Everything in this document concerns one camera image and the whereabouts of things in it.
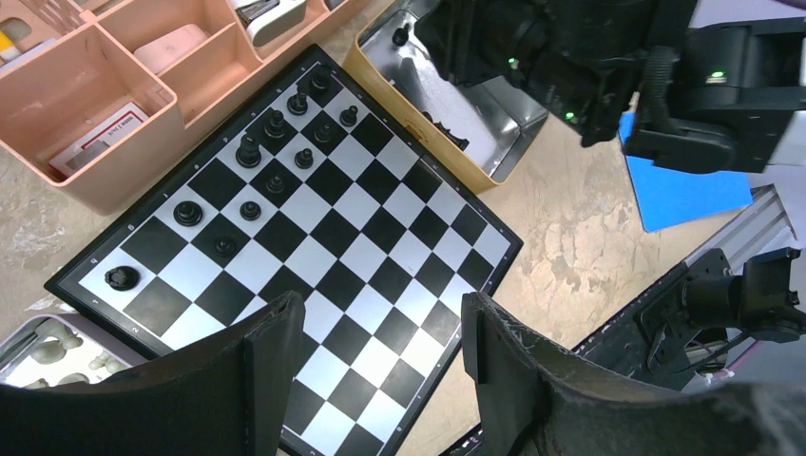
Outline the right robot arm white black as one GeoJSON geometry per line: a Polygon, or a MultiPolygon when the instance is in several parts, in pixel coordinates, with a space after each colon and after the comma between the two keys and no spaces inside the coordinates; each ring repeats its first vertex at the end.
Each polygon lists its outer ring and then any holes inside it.
{"type": "Polygon", "coordinates": [[[441,1],[415,24],[457,86],[504,78],[590,147],[691,174],[805,163],[805,21],[692,28],[693,1],[441,1]]]}

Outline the black chess piece twelfth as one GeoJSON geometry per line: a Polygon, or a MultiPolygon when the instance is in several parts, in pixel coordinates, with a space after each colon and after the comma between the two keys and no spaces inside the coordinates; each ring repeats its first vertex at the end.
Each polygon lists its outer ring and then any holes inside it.
{"type": "Polygon", "coordinates": [[[105,272],[105,283],[114,291],[125,292],[134,289],[140,282],[140,273],[131,266],[122,265],[105,272]]]}

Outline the black chess piece eleventh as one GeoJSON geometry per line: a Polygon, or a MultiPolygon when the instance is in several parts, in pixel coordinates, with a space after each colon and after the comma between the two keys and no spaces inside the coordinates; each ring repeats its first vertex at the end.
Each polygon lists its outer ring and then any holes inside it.
{"type": "Polygon", "coordinates": [[[220,257],[232,257],[237,251],[237,242],[227,236],[214,239],[214,251],[220,257]]]}

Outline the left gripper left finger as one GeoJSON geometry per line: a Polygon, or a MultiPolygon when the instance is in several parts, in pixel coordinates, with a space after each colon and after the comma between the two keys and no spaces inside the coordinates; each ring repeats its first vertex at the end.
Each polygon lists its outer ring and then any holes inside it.
{"type": "Polygon", "coordinates": [[[241,322],[97,384],[1,389],[5,455],[273,455],[305,306],[287,292],[241,322]]]}

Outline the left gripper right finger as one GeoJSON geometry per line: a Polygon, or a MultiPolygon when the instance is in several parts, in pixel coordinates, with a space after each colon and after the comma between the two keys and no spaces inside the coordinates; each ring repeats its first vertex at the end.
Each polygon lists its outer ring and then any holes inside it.
{"type": "Polygon", "coordinates": [[[801,455],[803,384],[648,385],[557,345],[482,293],[461,308],[488,455],[801,455]]]}

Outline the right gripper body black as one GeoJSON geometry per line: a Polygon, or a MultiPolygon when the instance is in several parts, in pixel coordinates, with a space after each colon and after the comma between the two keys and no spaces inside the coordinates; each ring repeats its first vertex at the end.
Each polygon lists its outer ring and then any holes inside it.
{"type": "Polygon", "coordinates": [[[440,1],[415,25],[438,75],[471,87],[501,77],[562,120],[619,116],[630,74],[578,63],[552,48],[546,1],[440,1]]]}

